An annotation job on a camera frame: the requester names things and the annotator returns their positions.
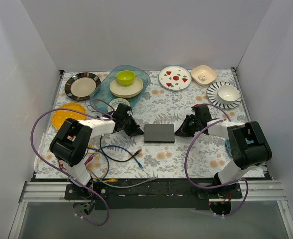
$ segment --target bowl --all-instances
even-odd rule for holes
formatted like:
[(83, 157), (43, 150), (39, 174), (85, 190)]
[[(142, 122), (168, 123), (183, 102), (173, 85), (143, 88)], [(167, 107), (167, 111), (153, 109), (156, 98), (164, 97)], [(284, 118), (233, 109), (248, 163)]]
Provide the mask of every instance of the bowl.
[(217, 78), (217, 73), (209, 66), (201, 65), (191, 71), (191, 76), (201, 86), (211, 84)]
[(120, 71), (117, 74), (117, 80), (121, 85), (128, 86), (135, 79), (136, 74), (133, 71)]
[(238, 89), (235, 86), (231, 86), (231, 85), (224, 85), (224, 86), (220, 86), (217, 89), (217, 95), (224, 101), (228, 102), (228, 103), (232, 103), (234, 101), (236, 101), (239, 96), (240, 93), (238, 91)]

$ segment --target white bowl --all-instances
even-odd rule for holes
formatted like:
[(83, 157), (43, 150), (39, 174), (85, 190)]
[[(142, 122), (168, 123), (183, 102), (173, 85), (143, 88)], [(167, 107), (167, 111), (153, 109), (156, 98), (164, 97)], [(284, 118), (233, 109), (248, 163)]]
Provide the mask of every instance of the white bowl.
[(217, 95), (222, 100), (224, 100), (228, 103), (232, 103), (239, 98), (240, 93), (235, 86), (224, 85), (224, 86), (221, 86), (217, 89)]

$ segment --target white wall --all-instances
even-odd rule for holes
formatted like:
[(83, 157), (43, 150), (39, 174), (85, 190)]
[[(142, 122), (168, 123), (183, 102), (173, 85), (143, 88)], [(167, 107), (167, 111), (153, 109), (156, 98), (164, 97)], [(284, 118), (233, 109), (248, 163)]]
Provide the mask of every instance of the white wall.
[[(7, 238), (35, 155), (30, 131), (50, 108), (58, 70), (19, 0), (0, 0), (0, 238)], [(44, 122), (36, 130), (39, 145)]]
[(21, 0), (66, 71), (237, 66), (272, 0)]
[(273, 152), (268, 169), (281, 180), (293, 217), (293, 0), (272, 2), (238, 74), (252, 119)]

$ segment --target orange plate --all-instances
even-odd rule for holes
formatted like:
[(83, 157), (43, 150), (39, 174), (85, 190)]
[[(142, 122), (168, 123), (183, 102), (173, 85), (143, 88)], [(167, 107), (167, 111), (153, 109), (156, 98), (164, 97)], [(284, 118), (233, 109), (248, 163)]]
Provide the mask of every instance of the orange plate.
[[(83, 113), (86, 112), (86, 109), (78, 103), (66, 103), (60, 106), (60, 108), (69, 108), (77, 111), (81, 111)], [(52, 115), (51, 123), (56, 128), (56, 130), (60, 130), (62, 124), (65, 122), (66, 119), (73, 118), (75, 120), (85, 120), (86, 116), (73, 112), (73, 111), (55, 111)]]

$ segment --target floral tablecloth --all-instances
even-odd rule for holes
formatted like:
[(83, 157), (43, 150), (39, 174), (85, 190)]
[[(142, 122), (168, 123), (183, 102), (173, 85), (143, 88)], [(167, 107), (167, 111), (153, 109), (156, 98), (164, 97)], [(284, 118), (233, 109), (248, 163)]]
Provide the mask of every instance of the floral tablecloth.
[[(236, 84), (231, 70), (216, 70), (218, 78), (216, 81), (225, 81)], [(59, 96), (56, 101), (56, 108), (60, 105), (71, 102), (64, 92), (66, 81), (78, 72), (67, 72), (64, 74)], [(109, 72), (93, 72), (103, 80)], [(177, 130), (183, 123), (186, 114), (191, 113), (191, 106), (196, 103), (208, 103), (206, 96), (207, 87), (202, 87), (192, 81), (191, 85), (183, 91), (170, 91), (163, 88), (158, 80), (159, 71), (147, 71), (151, 78), (151, 84), (143, 93), (141, 99), (133, 107), (133, 117), (144, 129), (145, 123), (152, 124), (173, 124)], [(89, 101), (80, 102), (86, 109)], [(225, 119), (225, 115), (218, 109), (210, 107), (212, 117)], [(243, 103), (238, 107), (226, 110), (232, 121), (246, 122), (248, 120)], [(49, 146), (57, 130), (50, 126), (42, 151), (42, 155), (51, 163), (58, 166), (57, 159), (49, 151)], [(99, 138), (91, 139), (90, 143), (99, 147)], [(129, 138), (124, 132), (118, 132), (103, 137), (102, 146), (118, 145), (134, 153), (137, 149), (142, 152), (137, 155), (137, 160), (142, 164), (141, 170), (134, 160), (126, 163), (110, 161), (110, 171), (107, 178), (147, 178), (156, 176), (159, 178), (185, 178), (184, 158), (190, 145), (191, 138), (175, 137), (175, 144), (150, 144), (144, 143), (143, 136)], [(231, 160), (225, 146), (225, 140), (215, 136), (202, 135), (193, 146), (188, 160), (188, 173), (191, 177), (213, 177)], [(106, 149), (106, 153), (118, 160), (125, 160), (129, 155), (117, 148)], [(104, 157), (100, 157), (94, 165), (94, 173), (102, 175), (107, 167)], [(36, 168), (37, 179), (57, 179), (66, 176), (49, 167), (42, 161), (38, 162)], [(249, 171), (245, 177), (263, 177), (260, 167)]]

